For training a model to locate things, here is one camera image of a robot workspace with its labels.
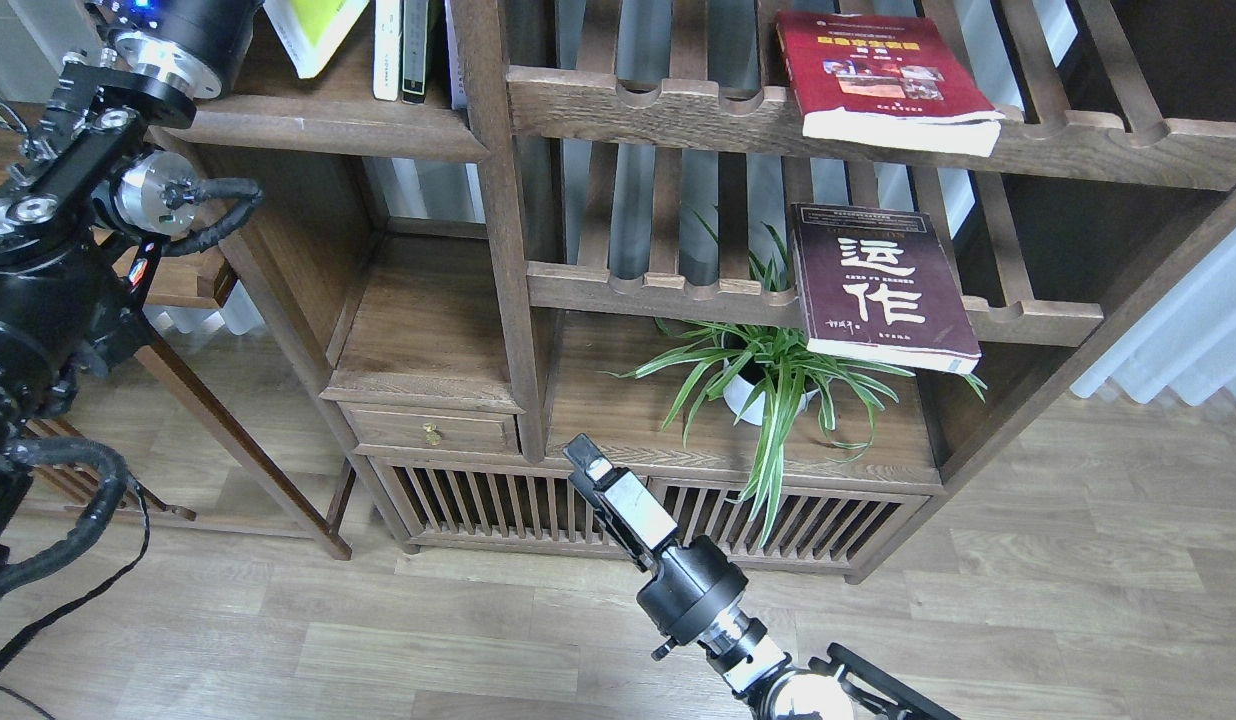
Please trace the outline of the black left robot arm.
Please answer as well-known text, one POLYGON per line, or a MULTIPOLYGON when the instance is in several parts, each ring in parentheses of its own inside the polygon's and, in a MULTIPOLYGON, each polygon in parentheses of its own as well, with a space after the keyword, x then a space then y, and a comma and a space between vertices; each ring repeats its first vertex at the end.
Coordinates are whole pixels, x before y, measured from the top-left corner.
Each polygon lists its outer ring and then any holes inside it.
POLYGON ((96 543, 126 492, 124 456, 91 438, 28 438, 70 408, 77 372, 103 374, 148 345, 142 311, 159 261, 210 249, 262 203, 253 179, 201 179, 146 138, 188 128, 230 90, 258 1, 93 1, 103 56, 68 56, 23 164, 0 186, 0 537, 35 466, 91 466, 100 487, 64 538, 20 562, 0 541, 0 600, 96 543))

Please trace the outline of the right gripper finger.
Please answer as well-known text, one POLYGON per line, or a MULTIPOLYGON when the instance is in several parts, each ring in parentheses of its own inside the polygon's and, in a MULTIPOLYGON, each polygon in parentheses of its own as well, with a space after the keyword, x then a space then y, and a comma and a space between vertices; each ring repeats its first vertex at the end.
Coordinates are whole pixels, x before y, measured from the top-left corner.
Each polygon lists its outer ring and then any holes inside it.
POLYGON ((614 466, 586 433, 577 433, 564 446, 564 456, 574 466, 569 480, 580 493, 606 492, 612 487, 614 466))

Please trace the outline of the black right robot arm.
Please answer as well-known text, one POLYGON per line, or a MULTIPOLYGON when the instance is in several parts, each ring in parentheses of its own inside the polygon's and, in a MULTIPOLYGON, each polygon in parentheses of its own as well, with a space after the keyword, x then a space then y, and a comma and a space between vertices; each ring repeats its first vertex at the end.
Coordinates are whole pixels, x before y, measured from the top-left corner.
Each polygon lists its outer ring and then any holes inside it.
POLYGON ((654 659, 700 643, 705 659, 755 719, 852 719, 857 708, 875 719, 953 718, 842 643, 829 643, 827 659, 794 664, 765 624, 742 610, 749 579, 713 538, 684 543, 677 522, 653 493, 630 469, 613 466, 586 433, 574 437, 564 454, 574 464, 569 480, 604 532, 650 576, 637 601, 664 637, 654 659))

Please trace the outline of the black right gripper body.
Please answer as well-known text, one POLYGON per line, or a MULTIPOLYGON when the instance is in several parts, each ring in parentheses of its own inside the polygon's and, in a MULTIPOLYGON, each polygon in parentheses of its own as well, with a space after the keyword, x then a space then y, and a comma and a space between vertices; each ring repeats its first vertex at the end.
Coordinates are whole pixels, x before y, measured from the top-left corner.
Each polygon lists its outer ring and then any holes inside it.
POLYGON ((711 538, 679 542, 679 525, 632 471, 590 471, 590 500, 612 538, 651 579, 637 593, 667 646, 735 646, 747 579, 711 538))

